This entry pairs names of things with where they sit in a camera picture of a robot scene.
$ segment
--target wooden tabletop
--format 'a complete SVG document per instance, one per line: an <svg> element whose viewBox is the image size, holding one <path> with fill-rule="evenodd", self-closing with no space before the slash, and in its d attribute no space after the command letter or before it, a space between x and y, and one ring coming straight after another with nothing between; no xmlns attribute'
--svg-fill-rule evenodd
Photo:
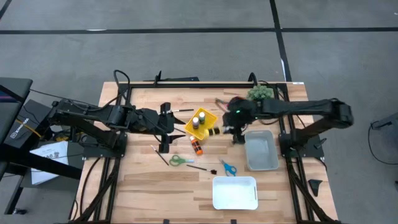
<svg viewBox="0 0 398 224"><path fill-rule="evenodd" d="M308 100L303 83L287 83L287 86L291 101ZM160 104L165 101L171 102L173 110L190 108L197 110L202 107L217 115L218 124L221 124L223 112L214 104L215 98L228 101L234 96L246 96L247 92L248 89L244 88L137 88L132 91L131 103L137 108L150 108L157 111L160 109ZM99 105L104 105L114 98L116 93L115 82L104 83ZM193 113L194 111L179 112L175 113L175 117L187 122ZM305 124L313 122L312 116L301 116L301 118ZM294 119L296 127L302 128L299 120L296 117ZM179 124L176 124L176 127L183 129L183 126ZM188 136L175 140L170 145L170 153L163 154L167 161L174 154L186 159L194 159L195 166L216 169L220 176L224 176L225 173L218 158L223 158L238 169L237 176L251 176L256 179L259 198L257 210L216 210L212 202L214 175L185 165L167 166L150 148L151 144L158 145L153 136L129 134L126 155L121 160L111 222L161 223L166 218L171 223L230 223L231 219L237 219L238 223L295 223L286 164L280 155L277 140L280 133L279 124L264 126L256 121L248 127L248 130L265 129L272 131L274 135L279 157L277 170L250 172L246 168L244 146L232 145L230 134L209 138L203 142L204 154L202 156L194 153ZM91 158L85 161L76 196L78 202L84 179L94 160ZM101 159L89 176L83 197L83 209L90 204L98 192L103 162L104 159ZM307 180L323 180L315 200L326 214L337 219L325 167L313 158L303 158L303 163ZM306 218L303 198L301 193L298 194L303 218ZM102 218L104 218L107 201L108 195L105 195Z"/></svg>

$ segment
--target white tray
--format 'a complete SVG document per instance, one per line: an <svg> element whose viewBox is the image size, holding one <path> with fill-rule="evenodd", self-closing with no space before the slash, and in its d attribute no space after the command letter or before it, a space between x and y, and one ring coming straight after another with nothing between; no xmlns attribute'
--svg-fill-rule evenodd
<svg viewBox="0 0 398 224"><path fill-rule="evenodd" d="M253 177L215 177L215 209L255 210L259 206L256 180Z"/></svg>

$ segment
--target green scissors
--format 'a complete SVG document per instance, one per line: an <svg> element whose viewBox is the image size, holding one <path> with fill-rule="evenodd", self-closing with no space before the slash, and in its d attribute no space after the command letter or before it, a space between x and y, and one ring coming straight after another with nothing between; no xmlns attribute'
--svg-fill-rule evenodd
<svg viewBox="0 0 398 224"><path fill-rule="evenodd" d="M170 160L169 163L171 166L179 166L181 164L183 164L184 162L191 162L193 163L194 160L193 159L182 159L181 157L179 157L178 155L174 155Z"/></svg>

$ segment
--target white paper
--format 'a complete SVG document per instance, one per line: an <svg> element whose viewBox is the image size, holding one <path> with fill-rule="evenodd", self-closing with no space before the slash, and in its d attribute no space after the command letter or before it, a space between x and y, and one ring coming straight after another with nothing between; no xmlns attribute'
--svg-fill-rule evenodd
<svg viewBox="0 0 398 224"><path fill-rule="evenodd" d="M52 159L54 161L61 162L63 164L69 165L68 163L68 142L62 141L53 144L48 144L42 146L38 149L31 150L30 153L35 155L46 157ZM31 169L32 173L32 184L37 185L41 184L45 181L51 180L55 177L58 177L57 174L51 174L48 172L38 172L40 170Z"/></svg>

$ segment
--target gray container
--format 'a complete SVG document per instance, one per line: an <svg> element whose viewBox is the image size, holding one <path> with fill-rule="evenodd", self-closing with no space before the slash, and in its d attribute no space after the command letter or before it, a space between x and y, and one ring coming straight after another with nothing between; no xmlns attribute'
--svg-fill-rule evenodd
<svg viewBox="0 0 398 224"><path fill-rule="evenodd" d="M251 171L264 171L278 169L278 153L276 151L272 132L248 131L244 135L244 148L248 168Z"/></svg>

